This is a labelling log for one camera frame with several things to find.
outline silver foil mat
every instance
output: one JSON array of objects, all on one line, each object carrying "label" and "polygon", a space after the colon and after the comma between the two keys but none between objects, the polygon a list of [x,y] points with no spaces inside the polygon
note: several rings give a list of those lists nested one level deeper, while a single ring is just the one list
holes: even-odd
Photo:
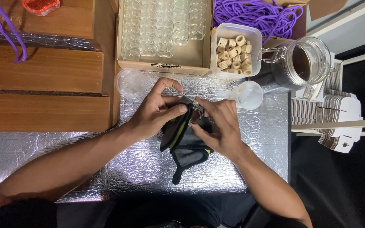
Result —
[{"label": "silver foil mat", "polygon": [[[144,72],[146,94],[159,77],[176,79],[190,99],[200,96],[210,101],[226,98],[241,81],[218,80],[206,76]],[[165,95],[182,94],[166,89]],[[122,96],[120,125],[128,121],[142,102]],[[264,163],[288,180],[288,101],[287,95],[266,96],[256,110],[239,108],[242,139]],[[0,182],[23,164],[63,145],[85,137],[88,132],[10,133],[0,132]],[[218,153],[205,163],[184,171],[181,182],[172,184],[176,169],[168,150],[159,151],[162,134],[134,144],[92,177],[87,184],[65,195],[61,202],[96,201],[122,194],[207,194],[245,192],[246,185],[234,165]]]},{"label": "silver foil mat", "polygon": [[[6,31],[6,33],[17,46],[20,46],[13,33],[9,31]],[[27,47],[39,47],[39,48],[52,47],[58,49],[94,51],[94,47],[87,40],[82,38],[53,36],[45,34],[30,34],[30,33],[24,33],[19,35]],[[10,45],[1,32],[0,32],[0,44]]]}]

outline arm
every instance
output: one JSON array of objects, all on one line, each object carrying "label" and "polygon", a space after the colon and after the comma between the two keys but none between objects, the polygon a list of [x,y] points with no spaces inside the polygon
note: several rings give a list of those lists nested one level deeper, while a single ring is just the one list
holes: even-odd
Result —
[{"label": "arm", "polygon": [[179,97],[161,96],[165,87],[183,91],[171,79],[161,78],[130,121],[104,135],[72,144],[36,158],[0,183],[0,207],[13,200],[29,198],[52,202],[76,188],[132,144],[155,135],[169,120],[184,114]]},{"label": "arm", "polygon": [[275,215],[293,218],[309,228],[312,222],[298,194],[277,173],[264,164],[242,140],[236,102],[210,103],[196,98],[211,115],[220,133],[210,135],[198,125],[192,128],[210,148],[229,158],[239,170],[254,199]]}]

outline purple rope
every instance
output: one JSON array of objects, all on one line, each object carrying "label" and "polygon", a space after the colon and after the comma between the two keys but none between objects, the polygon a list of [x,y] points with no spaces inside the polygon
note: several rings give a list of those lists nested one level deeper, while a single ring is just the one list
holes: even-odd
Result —
[{"label": "purple rope", "polygon": [[[213,25],[217,27],[227,22],[256,28],[263,36],[267,36],[263,44],[271,36],[290,39],[292,28],[303,9],[301,6],[283,8],[277,6],[276,0],[272,2],[273,4],[263,0],[215,0]],[[301,10],[299,16],[296,14],[297,9]]]},{"label": "purple rope", "polygon": [[13,49],[15,50],[15,59],[16,61],[13,64],[16,64],[18,62],[23,62],[26,60],[27,53],[26,53],[26,46],[23,43],[21,37],[18,34],[18,31],[15,29],[15,27],[13,26],[11,20],[9,19],[9,17],[5,14],[4,10],[2,9],[2,7],[0,6],[0,14],[2,15],[2,17],[4,18],[4,20],[7,22],[7,25],[11,28],[13,34],[16,36],[16,39],[18,40],[19,44],[22,47],[22,51],[23,51],[23,55],[22,58],[19,59],[19,54],[18,54],[18,49],[16,47],[16,45],[13,43],[12,39],[8,36],[8,34],[5,33],[4,28],[0,22],[0,32],[3,34],[3,36],[8,40],[8,42],[11,44],[11,46],[13,47]]}]

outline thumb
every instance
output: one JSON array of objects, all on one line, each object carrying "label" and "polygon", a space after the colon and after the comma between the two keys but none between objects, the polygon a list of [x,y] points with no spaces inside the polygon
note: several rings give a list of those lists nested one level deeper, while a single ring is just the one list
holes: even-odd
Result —
[{"label": "thumb", "polygon": [[191,128],[194,133],[204,141],[204,143],[212,148],[214,151],[217,151],[217,147],[219,145],[219,140],[212,137],[208,132],[202,129],[198,124],[191,124]]},{"label": "thumb", "polygon": [[163,114],[164,122],[166,123],[167,121],[172,120],[175,117],[179,117],[179,116],[185,114],[187,111],[188,111],[188,108],[184,104],[173,106],[169,110],[164,111],[164,114]]}]

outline hand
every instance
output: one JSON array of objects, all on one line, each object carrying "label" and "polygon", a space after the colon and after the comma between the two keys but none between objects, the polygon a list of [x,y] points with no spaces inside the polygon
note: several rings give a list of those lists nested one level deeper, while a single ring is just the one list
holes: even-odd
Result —
[{"label": "hand", "polygon": [[178,81],[161,77],[157,80],[133,117],[126,123],[136,132],[138,141],[154,136],[169,120],[181,116],[188,111],[187,106],[184,104],[175,106],[180,97],[161,96],[161,92],[166,87],[174,88],[179,92],[184,91]]},{"label": "hand", "polygon": [[213,117],[220,132],[209,134],[199,125],[194,124],[191,126],[194,133],[206,145],[229,158],[233,163],[240,161],[250,148],[242,141],[240,136],[236,102],[226,99],[209,102],[199,97],[196,97],[195,100],[205,109],[205,116],[210,115]]}]

